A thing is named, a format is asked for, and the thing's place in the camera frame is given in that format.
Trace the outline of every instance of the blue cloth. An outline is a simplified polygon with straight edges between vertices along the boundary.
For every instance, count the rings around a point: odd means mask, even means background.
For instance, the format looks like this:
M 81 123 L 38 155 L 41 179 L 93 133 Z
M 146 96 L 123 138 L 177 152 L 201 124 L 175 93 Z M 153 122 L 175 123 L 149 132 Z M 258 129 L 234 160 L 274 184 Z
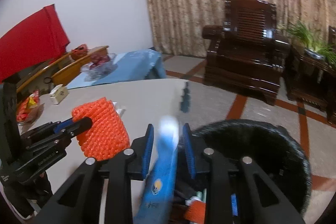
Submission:
M 161 53 L 154 50 L 128 52 L 116 64 L 117 68 L 114 71 L 96 81 L 86 82 L 85 74 L 81 73 L 67 85 L 67 88 L 166 78 Z
M 170 123 L 162 127 L 163 132 L 156 136 L 157 160 L 146 178 L 141 205 L 133 218 L 134 224 L 168 223 L 177 168 L 178 130 L 175 140 L 172 126 Z

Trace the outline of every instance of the white table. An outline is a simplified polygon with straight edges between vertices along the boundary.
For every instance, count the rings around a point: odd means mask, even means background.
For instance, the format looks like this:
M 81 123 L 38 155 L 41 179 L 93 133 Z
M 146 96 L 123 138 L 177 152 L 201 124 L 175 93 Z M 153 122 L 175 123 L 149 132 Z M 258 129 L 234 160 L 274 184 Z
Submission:
M 130 141 L 144 136 L 149 123 L 153 124 L 154 132 L 159 120 L 164 115 L 179 115 L 179 104 L 187 80 L 157 79 L 122 82 L 106 85 L 88 86 L 69 90 L 69 95 L 59 104 L 52 105 L 48 95 L 40 97 L 44 103 L 44 111 L 32 128 L 46 122 L 64 121 L 71 118 L 71 110 L 81 104 L 92 102 L 101 97 L 118 102 L 126 109 L 122 115 Z M 66 148 L 67 156 L 47 170 L 51 188 L 56 190 L 83 163 L 85 156 L 75 138 Z M 153 148 L 151 165 L 157 157 Z M 133 213 L 138 210 L 139 198 L 144 182 L 132 181 Z

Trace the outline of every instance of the red brush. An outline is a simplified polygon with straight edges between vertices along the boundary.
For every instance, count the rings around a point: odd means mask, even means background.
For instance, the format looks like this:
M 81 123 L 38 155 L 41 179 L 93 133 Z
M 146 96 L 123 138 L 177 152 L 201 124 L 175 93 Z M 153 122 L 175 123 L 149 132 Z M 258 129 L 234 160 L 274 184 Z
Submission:
M 184 218 L 194 223 L 204 224 L 205 203 L 199 200 L 192 201 Z

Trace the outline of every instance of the dark wooden chair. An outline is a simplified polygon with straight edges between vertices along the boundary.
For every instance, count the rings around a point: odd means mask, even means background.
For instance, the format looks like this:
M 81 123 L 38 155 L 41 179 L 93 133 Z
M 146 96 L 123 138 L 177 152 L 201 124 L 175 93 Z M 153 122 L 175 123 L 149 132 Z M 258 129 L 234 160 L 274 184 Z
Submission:
M 336 52 L 336 28 L 329 26 L 328 45 L 332 46 Z
M 211 39 L 205 84 L 231 84 L 264 94 L 274 105 L 290 44 L 275 33 L 276 6 L 263 0 L 225 0 L 223 26 L 207 25 Z

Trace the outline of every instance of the cardboard box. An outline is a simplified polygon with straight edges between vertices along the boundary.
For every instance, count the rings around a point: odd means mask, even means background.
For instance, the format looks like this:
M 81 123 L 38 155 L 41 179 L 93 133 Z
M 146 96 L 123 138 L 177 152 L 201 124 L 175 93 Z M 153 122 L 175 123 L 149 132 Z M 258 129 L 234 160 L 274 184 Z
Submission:
M 58 105 L 67 95 L 69 91 L 66 86 L 57 85 L 50 91 L 50 99 L 54 105 Z

